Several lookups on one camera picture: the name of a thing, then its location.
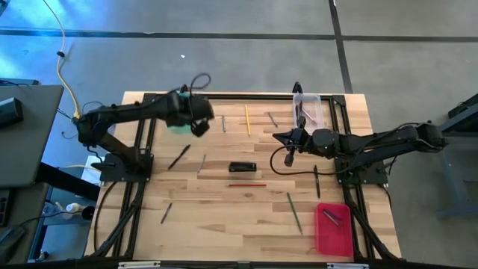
clear plastic container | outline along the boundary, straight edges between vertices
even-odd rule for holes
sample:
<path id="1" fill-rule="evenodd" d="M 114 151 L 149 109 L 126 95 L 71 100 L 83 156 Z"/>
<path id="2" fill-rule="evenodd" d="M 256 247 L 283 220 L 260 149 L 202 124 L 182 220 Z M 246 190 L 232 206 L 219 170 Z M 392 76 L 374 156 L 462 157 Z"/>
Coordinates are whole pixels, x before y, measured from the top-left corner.
<path id="1" fill-rule="evenodd" d="M 302 102 L 302 115 L 305 117 L 305 130 L 312 135 L 315 129 L 323 129 L 322 102 L 320 95 L 313 93 L 296 93 L 292 101 L 294 127 L 297 127 L 296 105 Z"/>

concrete floor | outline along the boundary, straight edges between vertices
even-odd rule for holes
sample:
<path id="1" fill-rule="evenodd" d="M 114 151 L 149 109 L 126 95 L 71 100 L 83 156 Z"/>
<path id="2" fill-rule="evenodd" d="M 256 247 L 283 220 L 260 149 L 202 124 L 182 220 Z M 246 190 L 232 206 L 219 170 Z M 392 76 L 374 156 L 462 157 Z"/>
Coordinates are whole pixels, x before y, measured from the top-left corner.
<path id="1" fill-rule="evenodd" d="M 49 0 L 65 28 L 80 31 L 223 34 L 334 34 L 327 0 Z M 373 36 L 478 36 L 478 1 L 336 0 L 342 34 Z M 56 29 L 42 1 L 11 0 L 1 29 Z M 59 37 L 0 36 L 2 77 L 60 84 Z M 211 40 L 67 38 L 63 75 L 78 101 L 120 102 L 125 90 L 169 90 L 198 72 L 212 75 L 210 90 L 289 92 L 301 81 L 311 93 L 343 93 L 334 40 Z M 344 42 L 354 93 L 364 93 L 376 131 L 409 121 L 444 120 L 448 110 L 477 93 L 478 43 Z M 65 93 L 60 107 L 72 114 Z M 83 164 L 88 152 L 60 115 L 44 161 Z M 398 158 L 390 180 L 403 257 L 414 262 L 478 267 L 478 218 L 438 221 L 448 191 L 437 155 Z M 72 229 L 58 228 L 51 238 Z M 46 240 L 58 257 L 76 257 L 67 244 Z"/>

black pen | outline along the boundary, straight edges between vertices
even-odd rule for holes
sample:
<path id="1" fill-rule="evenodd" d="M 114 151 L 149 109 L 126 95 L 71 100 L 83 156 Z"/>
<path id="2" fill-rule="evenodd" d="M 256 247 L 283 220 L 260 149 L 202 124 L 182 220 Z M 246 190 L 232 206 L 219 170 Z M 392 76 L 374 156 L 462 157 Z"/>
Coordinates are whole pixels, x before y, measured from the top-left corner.
<path id="1" fill-rule="evenodd" d="M 319 186 L 319 172 L 317 171 L 317 165 L 314 165 L 315 187 L 317 188 L 317 197 L 320 199 L 320 186 Z"/>
<path id="2" fill-rule="evenodd" d="M 172 202 L 170 202 L 170 205 L 167 206 L 166 212 L 164 213 L 163 218 L 161 219 L 161 224 L 163 224 L 164 220 L 166 220 L 167 214 L 170 213 L 171 206 L 173 205 Z"/>
<path id="3" fill-rule="evenodd" d="M 187 145 L 181 152 L 181 154 L 179 154 L 178 158 L 176 158 L 173 163 L 167 168 L 168 170 L 173 168 L 173 166 L 179 161 L 179 159 L 186 153 L 186 151 L 191 147 L 191 145 Z"/>

white cable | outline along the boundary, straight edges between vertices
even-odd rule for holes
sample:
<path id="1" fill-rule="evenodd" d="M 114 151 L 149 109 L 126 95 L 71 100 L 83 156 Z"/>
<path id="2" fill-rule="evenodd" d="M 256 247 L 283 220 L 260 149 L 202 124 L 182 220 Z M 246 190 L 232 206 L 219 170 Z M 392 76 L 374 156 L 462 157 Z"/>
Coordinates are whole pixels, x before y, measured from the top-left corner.
<path id="1" fill-rule="evenodd" d="M 66 42 L 66 35 L 65 35 L 65 30 L 63 29 L 63 26 L 61 25 L 61 22 L 60 20 L 58 19 L 57 17 L 57 14 L 55 14 L 55 12 L 52 10 L 52 8 L 50 7 L 50 5 L 46 2 L 46 0 L 43 0 L 43 3 L 46 4 L 46 6 L 48 7 L 48 9 L 52 12 L 53 16 L 55 16 L 55 19 L 57 20 L 59 26 L 60 26 L 60 29 L 61 29 L 61 34 L 63 35 L 63 44 L 61 45 L 61 50 L 59 52 L 61 52 L 61 54 L 64 55 L 63 51 L 65 49 L 65 42 Z M 68 84 L 66 83 L 66 81 L 63 79 L 63 77 L 61 76 L 61 73 L 60 73 L 60 59 L 62 57 L 60 55 L 58 55 L 58 60 L 57 60 L 57 75 L 58 75 L 58 78 L 61 80 L 61 82 L 63 83 L 63 85 L 65 86 L 65 88 L 68 90 L 70 96 L 72 97 L 73 99 L 73 103 L 75 104 L 75 113 L 73 114 L 73 116 L 75 118 L 79 118 L 81 115 L 80 115 L 80 107 L 78 105 L 78 102 L 76 101 L 76 98 L 75 98 L 75 94 L 73 94 L 73 91 L 72 89 L 68 86 Z"/>

green pencil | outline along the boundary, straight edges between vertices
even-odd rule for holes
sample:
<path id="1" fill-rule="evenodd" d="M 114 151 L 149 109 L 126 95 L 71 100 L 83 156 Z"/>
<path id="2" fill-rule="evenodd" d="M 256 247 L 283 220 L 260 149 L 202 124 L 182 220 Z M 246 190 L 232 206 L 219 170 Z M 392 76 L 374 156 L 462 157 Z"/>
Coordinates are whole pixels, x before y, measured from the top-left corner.
<path id="1" fill-rule="evenodd" d="M 289 194 L 288 192 L 287 192 L 287 199 L 289 199 L 289 203 L 291 204 L 292 212 L 294 213 L 294 217 L 296 218 L 296 222 L 297 222 L 297 226 L 299 227 L 300 234 L 304 235 L 302 232 L 302 227 L 300 226 L 299 217 L 297 217 L 296 209 L 294 208 L 294 204 L 292 203 L 291 194 Z"/>

